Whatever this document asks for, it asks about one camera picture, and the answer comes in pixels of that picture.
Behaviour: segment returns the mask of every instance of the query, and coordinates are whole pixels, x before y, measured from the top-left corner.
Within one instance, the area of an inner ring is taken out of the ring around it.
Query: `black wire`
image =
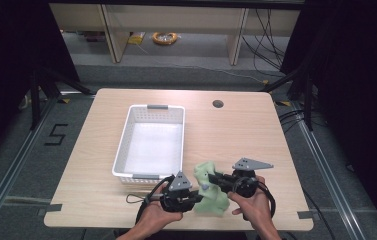
[[[261,59],[263,59],[265,62],[267,62],[269,65],[271,65],[272,67],[276,68],[279,70],[279,66],[272,62],[272,60],[270,60],[269,58],[265,57],[264,55],[262,55],[261,53],[258,52],[258,48],[260,46],[260,43],[259,45],[256,47],[256,49],[254,49],[248,42],[247,40],[244,38],[244,36],[242,37],[245,44],[247,45],[247,47],[250,49],[250,51],[255,55],[255,56],[258,56],[260,57]]]
[[[257,185],[257,188],[263,191],[263,193],[266,195],[266,197],[269,199],[270,202],[270,216],[273,217],[275,215],[276,211],[276,201],[275,198],[272,196],[272,193],[270,193],[269,188],[266,186],[266,184],[259,181],[259,185]]]
[[[284,119],[286,119],[286,116],[288,116],[288,115],[291,116],[293,114],[296,115],[296,114],[299,114],[299,113],[302,113],[302,112],[304,112],[304,110],[294,110],[294,111],[286,112],[286,113],[278,116],[278,118],[279,118],[279,121],[282,122]]]
[[[269,52],[273,53],[274,51],[273,51],[272,49],[269,49],[268,47],[266,47],[265,45],[262,44],[263,37],[264,37],[264,35],[263,35],[262,38],[259,40],[259,39],[257,38],[257,36],[254,36],[254,38],[255,38],[256,41],[259,43],[259,45],[261,45],[264,49],[268,50]]]
[[[144,212],[144,209],[150,204],[151,197],[153,194],[157,191],[157,189],[164,183],[164,182],[170,182],[170,180],[174,179],[175,176],[169,176],[162,179],[154,188],[153,190],[144,198],[144,200],[141,203],[141,206],[139,207],[138,213],[135,218],[135,224],[138,223],[139,219],[141,218],[142,213]]]
[[[133,201],[133,202],[129,202],[129,197],[137,197],[137,198],[139,198],[140,200],[137,200],[137,201]],[[142,202],[142,201],[144,201],[144,198],[143,197],[140,197],[140,196],[137,196],[137,195],[135,195],[135,194],[128,194],[127,196],[126,196],[126,202],[127,203],[130,203],[130,204],[132,204],[132,203],[139,203],[139,202]]]
[[[294,236],[292,232],[287,232],[287,234],[290,235],[290,237],[292,237],[294,240],[297,240],[297,238]]]
[[[304,195],[306,195],[306,197],[310,200],[310,202],[316,208],[316,211],[318,211],[319,216],[322,218],[323,222],[325,223],[326,228],[328,229],[329,234],[331,235],[331,239],[335,239],[334,232],[332,231],[331,227],[329,226],[328,222],[326,221],[325,217],[323,216],[318,205],[315,203],[315,201],[313,201],[312,197],[310,197],[310,195],[309,195],[309,193],[307,193],[306,189],[304,189],[303,187],[301,187],[301,189],[303,190]]]
[[[301,120],[303,120],[303,119],[293,119],[293,120],[281,123],[281,126],[287,125],[288,123],[292,123],[292,122],[296,122],[297,123],[298,121],[301,121]]]
[[[296,124],[298,124],[299,122],[301,122],[301,121],[303,121],[303,120],[304,120],[304,118],[294,120],[295,123],[293,123],[291,126],[289,126],[289,127],[284,131],[284,134],[287,133],[291,128],[293,128]]]
[[[250,51],[253,53],[253,65],[254,65],[254,68],[256,69],[257,72],[259,72],[263,75],[272,76],[272,77],[279,77],[279,78],[283,77],[283,76],[280,76],[280,75],[274,75],[274,74],[265,73],[265,72],[260,71],[256,66],[256,56],[262,58],[264,61],[266,61],[270,65],[275,64],[275,63],[270,61],[269,59],[267,59],[265,56],[261,55],[260,53],[256,52],[256,50],[254,50],[254,48],[247,42],[247,40],[244,38],[244,36],[242,37],[242,39],[244,40],[245,44],[250,49]]]
[[[85,239],[85,235],[86,235],[86,228],[84,228],[84,229],[82,230],[81,240],[84,240],[84,239]]]
[[[281,53],[284,53],[284,52],[282,50],[280,50],[279,48],[277,48],[276,45],[275,45],[275,42],[273,41],[272,25],[270,24],[270,16],[271,16],[271,13],[272,13],[271,9],[268,9],[267,13],[268,13],[268,17],[267,17],[267,23],[266,23],[266,27],[265,27],[265,25],[263,24],[263,22],[262,22],[262,20],[259,16],[258,9],[256,9],[257,18],[259,19],[260,25],[262,25],[263,36],[266,36],[267,40],[269,41],[272,48],[274,49],[274,51],[271,51],[271,52],[275,54],[275,57],[278,60],[278,63],[281,64],[282,61],[279,58],[280,54],[278,53],[278,51],[281,52]],[[269,37],[269,34],[267,33],[268,26],[269,26],[270,37]]]
[[[321,127],[328,127],[327,124],[321,124],[321,123],[317,123],[317,122],[315,122],[315,121],[312,121],[312,123],[313,123],[313,124],[316,124],[316,125],[318,125],[318,126],[321,126]]]

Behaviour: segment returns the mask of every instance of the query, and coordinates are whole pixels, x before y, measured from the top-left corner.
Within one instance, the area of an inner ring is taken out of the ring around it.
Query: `hand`
[[[164,185],[160,186],[155,193],[161,193]],[[126,234],[118,237],[119,240],[131,239],[142,240],[162,230],[167,224],[182,219],[181,212],[166,212],[160,202],[153,201],[144,209],[138,223]]]
[[[256,178],[259,182],[265,183],[263,177],[256,176]],[[239,208],[232,211],[232,214],[244,214],[261,239],[281,239],[272,222],[269,200],[262,190],[257,188],[256,193],[250,198],[244,198],[237,193],[229,192],[228,198],[239,205]]]

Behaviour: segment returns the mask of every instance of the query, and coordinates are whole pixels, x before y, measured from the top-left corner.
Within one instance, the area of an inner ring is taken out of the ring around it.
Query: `metal rail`
[[[22,147],[20,148],[19,152],[17,153],[16,157],[14,158],[12,164],[7,170],[7,173],[4,175],[1,183],[0,183],[0,209],[2,204],[4,203],[4,200],[9,193],[10,189],[12,188],[14,182],[16,181],[17,177],[19,176],[20,171],[22,170],[26,159],[31,152],[39,133],[41,132],[45,120],[48,117],[48,114],[53,109],[57,99],[52,98],[47,101],[47,104],[45,105],[42,114],[41,119],[38,123],[38,125],[33,129],[30,130],[28,136],[26,137]]]
[[[294,110],[301,110],[297,102],[293,102],[293,108]],[[341,219],[346,226],[350,238],[366,239],[363,230],[359,225],[357,217],[354,214],[346,196],[341,190],[341,187],[338,184],[337,179],[335,178],[331,167],[329,166],[328,161],[326,160],[325,155],[323,154],[318,141],[313,134],[313,131],[309,131],[304,121],[301,121],[299,125],[301,131],[303,132],[304,138],[306,139],[306,142],[309,145],[310,150],[312,151],[313,157],[316,160],[316,164],[318,165],[323,180],[328,187],[329,193],[332,196],[332,200],[334,201],[334,204],[341,215]]]

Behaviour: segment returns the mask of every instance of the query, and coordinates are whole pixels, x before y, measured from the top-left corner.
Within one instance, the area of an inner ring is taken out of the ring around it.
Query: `round hole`
[[[220,100],[214,100],[214,101],[213,101],[213,106],[214,106],[215,108],[221,108],[221,107],[223,107],[223,102],[220,101]]]

